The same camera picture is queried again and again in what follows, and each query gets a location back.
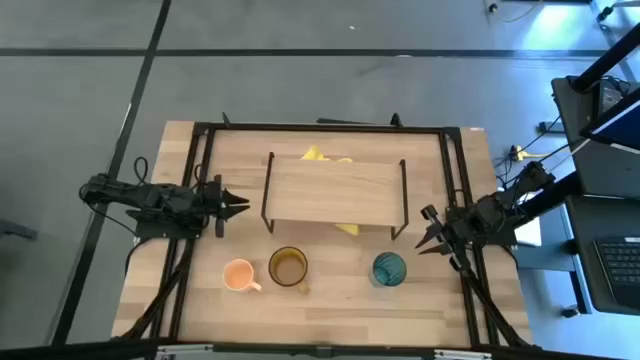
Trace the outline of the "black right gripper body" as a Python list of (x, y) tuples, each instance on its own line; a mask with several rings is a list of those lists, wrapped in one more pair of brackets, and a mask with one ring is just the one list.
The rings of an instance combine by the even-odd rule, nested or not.
[(430, 222), (430, 225), (432, 223), (442, 225), (442, 232), (431, 240), (436, 240), (436, 245), (446, 242), (451, 246), (453, 252), (449, 256), (452, 267), (461, 273), (472, 273), (471, 263), (467, 257), (467, 246), (473, 243), (475, 234), (470, 223), (462, 216), (457, 215), (442, 223), (433, 205), (424, 207), (421, 210), (421, 215)]

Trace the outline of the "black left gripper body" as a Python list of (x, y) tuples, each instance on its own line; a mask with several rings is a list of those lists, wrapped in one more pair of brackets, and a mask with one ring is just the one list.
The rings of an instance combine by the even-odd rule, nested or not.
[(222, 176), (215, 175), (212, 181), (199, 180), (195, 185), (197, 214), (201, 217), (204, 231), (214, 220), (214, 233), (217, 238), (224, 237), (225, 220), (220, 218), (224, 203), (222, 200)]

